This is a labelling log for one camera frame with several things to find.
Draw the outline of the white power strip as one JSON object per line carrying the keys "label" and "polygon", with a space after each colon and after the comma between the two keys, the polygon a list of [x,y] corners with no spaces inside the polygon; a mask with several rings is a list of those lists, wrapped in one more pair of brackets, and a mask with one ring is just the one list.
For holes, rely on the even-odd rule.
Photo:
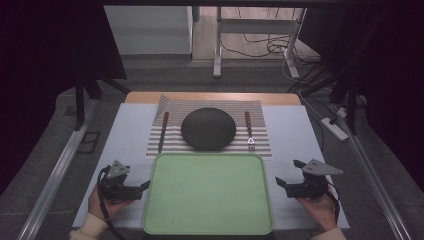
{"label": "white power strip", "polygon": [[323,118],[321,123],[329,130],[339,141],[344,141],[348,135],[336,124],[337,119]]}

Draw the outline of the black stand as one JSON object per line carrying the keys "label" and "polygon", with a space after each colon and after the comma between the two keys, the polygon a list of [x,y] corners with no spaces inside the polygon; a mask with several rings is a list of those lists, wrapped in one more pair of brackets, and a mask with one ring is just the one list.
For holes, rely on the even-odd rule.
{"label": "black stand", "polygon": [[85,122],[84,93],[87,92],[91,100],[98,100],[103,95],[103,92],[98,84],[98,80],[105,82],[109,86],[117,89],[125,95],[131,92],[129,88],[121,85],[114,79],[104,74],[95,73],[94,76],[94,80],[88,80],[87,78],[77,78],[75,81],[76,131],[79,131]]}
{"label": "black stand", "polygon": [[355,129],[355,112],[356,112],[356,95],[357,95],[357,79],[353,74],[352,64],[343,67],[339,72],[320,81],[319,83],[299,91],[299,95],[306,97],[321,90],[328,85],[336,83],[331,90],[329,99],[331,103],[340,103],[347,96],[347,126],[350,132],[356,135]]}

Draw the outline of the white table sheet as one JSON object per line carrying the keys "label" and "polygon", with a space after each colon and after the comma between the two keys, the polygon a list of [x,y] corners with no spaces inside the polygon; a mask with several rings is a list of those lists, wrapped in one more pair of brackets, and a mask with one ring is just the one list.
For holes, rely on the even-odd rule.
{"label": "white table sheet", "polygon": [[[149,180],[153,162],[146,158],[146,149],[157,109],[156,104],[122,104],[96,169],[101,170],[118,160],[130,167],[127,185],[140,185]],[[293,165],[295,159],[305,163],[312,159],[324,160],[306,109],[303,106],[264,106],[262,111],[272,152],[264,168],[273,227],[277,231],[313,229],[315,224],[307,211],[295,199],[287,197],[275,181],[276,178],[288,183],[303,180],[301,170]]]}

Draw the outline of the dark round plate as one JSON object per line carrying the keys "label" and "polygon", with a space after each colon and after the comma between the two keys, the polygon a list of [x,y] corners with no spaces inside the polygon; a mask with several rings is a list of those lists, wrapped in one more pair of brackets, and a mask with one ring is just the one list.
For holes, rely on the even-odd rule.
{"label": "dark round plate", "polygon": [[220,151],[236,135],[236,124],[225,111],[201,108],[189,113],[181,124],[185,142],[198,151]]}

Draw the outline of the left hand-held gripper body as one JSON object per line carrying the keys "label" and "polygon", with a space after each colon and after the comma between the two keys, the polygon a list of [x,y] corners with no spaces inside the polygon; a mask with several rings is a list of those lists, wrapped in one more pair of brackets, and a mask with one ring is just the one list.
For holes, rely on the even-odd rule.
{"label": "left hand-held gripper body", "polygon": [[115,160],[99,173],[100,195],[110,201],[132,201],[142,198],[141,186],[125,186],[130,167]]}

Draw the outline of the person's left hand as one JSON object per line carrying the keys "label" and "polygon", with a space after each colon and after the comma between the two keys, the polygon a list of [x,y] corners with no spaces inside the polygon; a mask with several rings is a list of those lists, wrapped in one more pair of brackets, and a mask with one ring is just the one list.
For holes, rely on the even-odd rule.
{"label": "person's left hand", "polygon": [[[131,204],[131,201],[119,201],[119,202],[113,202],[109,200],[104,201],[106,210],[108,211],[109,217],[111,219],[114,219],[116,215],[125,207]],[[101,206],[100,206],[100,198],[98,193],[98,188],[94,187],[89,198],[88,198],[88,212],[99,218],[104,220],[105,217],[102,213]]]}

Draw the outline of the white cabinet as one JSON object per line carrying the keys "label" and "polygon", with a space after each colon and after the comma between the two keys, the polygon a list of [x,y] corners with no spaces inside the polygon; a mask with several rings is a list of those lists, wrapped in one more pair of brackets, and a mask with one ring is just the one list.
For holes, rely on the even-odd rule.
{"label": "white cabinet", "polygon": [[121,55],[190,55],[190,6],[105,6]]}

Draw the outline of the person's right hand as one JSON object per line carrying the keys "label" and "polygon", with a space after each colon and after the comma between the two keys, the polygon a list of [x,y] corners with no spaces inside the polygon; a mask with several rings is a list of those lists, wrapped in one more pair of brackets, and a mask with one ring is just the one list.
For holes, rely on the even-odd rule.
{"label": "person's right hand", "polygon": [[322,232],[327,232],[337,227],[335,204],[329,196],[323,195],[315,200],[297,198],[297,202],[306,209]]}

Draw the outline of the green plastic tray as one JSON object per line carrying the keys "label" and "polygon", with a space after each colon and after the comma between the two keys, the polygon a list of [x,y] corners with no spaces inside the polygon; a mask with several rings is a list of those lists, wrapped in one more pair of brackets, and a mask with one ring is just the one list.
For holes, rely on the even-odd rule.
{"label": "green plastic tray", "polygon": [[256,154],[164,153],[144,209],[151,235],[266,235],[273,229],[264,163]]}

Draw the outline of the white desk frame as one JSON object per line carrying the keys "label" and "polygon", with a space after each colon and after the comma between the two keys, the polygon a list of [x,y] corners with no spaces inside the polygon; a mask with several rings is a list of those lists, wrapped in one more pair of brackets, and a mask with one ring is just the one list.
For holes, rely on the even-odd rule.
{"label": "white desk frame", "polygon": [[221,77],[222,34],[275,34],[289,37],[288,45],[283,50],[283,56],[291,76],[298,78],[299,73],[294,64],[293,54],[306,11],[306,8],[295,9],[295,16],[292,19],[245,19],[242,17],[223,18],[222,8],[217,7],[213,76],[215,78]]}

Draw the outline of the striped placemat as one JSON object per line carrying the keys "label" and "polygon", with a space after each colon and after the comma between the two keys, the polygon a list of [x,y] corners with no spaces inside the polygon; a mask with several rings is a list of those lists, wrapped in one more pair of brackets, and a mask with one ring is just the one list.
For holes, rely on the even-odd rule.
{"label": "striped placemat", "polygon": [[[146,158],[153,160],[158,155],[158,143],[165,112],[169,112],[169,119],[162,152],[193,152],[194,148],[183,140],[181,124],[189,113],[201,108],[223,110],[235,121],[235,138],[228,146],[222,149],[223,153],[254,153],[263,160],[272,159],[271,146],[260,101],[190,101],[171,99],[164,95],[160,97],[159,107],[152,123],[145,153]],[[255,141],[254,151],[249,151],[247,145],[246,111],[250,112],[252,135]]]}

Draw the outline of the black curtain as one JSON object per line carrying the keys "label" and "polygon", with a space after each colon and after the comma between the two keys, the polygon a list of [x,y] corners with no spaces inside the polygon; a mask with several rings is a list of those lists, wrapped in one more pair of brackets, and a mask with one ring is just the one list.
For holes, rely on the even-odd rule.
{"label": "black curtain", "polygon": [[103,0],[0,0],[0,194],[40,139],[57,96],[126,73]]}
{"label": "black curtain", "polygon": [[[332,71],[353,58],[380,11],[377,0],[358,8],[307,10],[300,40]],[[369,125],[424,189],[424,0],[383,0],[385,16],[353,72],[367,101]]]}

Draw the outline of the aluminium rail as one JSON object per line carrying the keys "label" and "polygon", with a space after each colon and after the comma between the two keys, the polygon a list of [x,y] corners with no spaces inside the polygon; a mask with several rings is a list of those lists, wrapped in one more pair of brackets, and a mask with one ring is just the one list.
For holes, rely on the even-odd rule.
{"label": "aluminium rail", "polygon": [[72,132],[16,240],[35,239],[64,179],[67,169],[77,152],[77,148],[87,131],[98,103],[98,100],[88,101],[86,109],[83,112],[84,120],[81,128]]}
{"label": "aluminium rail", "polygon": [[[331,104],[331,108],[337,113],[339,108]],[[373,164],[359,138],[349,129],[346,121],[337,113],[336,116],[340,122],[341,128],[346,132],[349,138],[349,143],[353,153],[364,172],[364,175],[370,185],[370,188],[381,207],[383,214],[397,240],[413,240],[410,231],[408,230],[404,219],[397,209],[392,198],[386,191],[381,179],[379,178]]]}

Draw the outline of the wooden-handled fork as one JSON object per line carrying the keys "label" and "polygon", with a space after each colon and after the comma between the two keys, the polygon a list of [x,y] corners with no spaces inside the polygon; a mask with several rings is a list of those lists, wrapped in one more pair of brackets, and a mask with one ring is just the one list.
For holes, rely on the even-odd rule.
{"label": "wooden-handled fork", "polygon": [[253,135],[252,135],[251,118],[250,118],[250,112],[249,111],[245,112],[245,120],[246,120],[247,132],[248,132],[248,140],[247,140],[248,149],[249,149],[249,151],[254,151],[255,150],[255,141],[254,141]]}

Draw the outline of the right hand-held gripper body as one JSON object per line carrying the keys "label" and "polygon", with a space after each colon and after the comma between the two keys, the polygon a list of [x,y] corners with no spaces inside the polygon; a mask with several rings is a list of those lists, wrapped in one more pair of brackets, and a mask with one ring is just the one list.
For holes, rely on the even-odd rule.
{"label": "right hand-held gripper body", "polygon": [[343,173],[342,170],[316,159],[312,159],[306,163],[306,166],[300,170],[303,174],[303,182],[286,185],[285,190],[289,198],[320,198],[328,190],[328,180],[326,176],[340,175]]}

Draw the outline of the wooden-handled knife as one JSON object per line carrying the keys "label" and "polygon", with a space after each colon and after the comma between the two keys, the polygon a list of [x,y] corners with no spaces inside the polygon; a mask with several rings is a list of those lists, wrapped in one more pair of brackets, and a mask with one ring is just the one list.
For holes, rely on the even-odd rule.
{"label": "wooden-handled knife", "polygon": [[163,150],[168,119],[169,119],[169,112],[165,112],[164,116],[163,116],[163,121],[162,121],[161,135],[160,135],[160,139],[159,139],[159,143],[158,143],[158,154],[160,154]]}

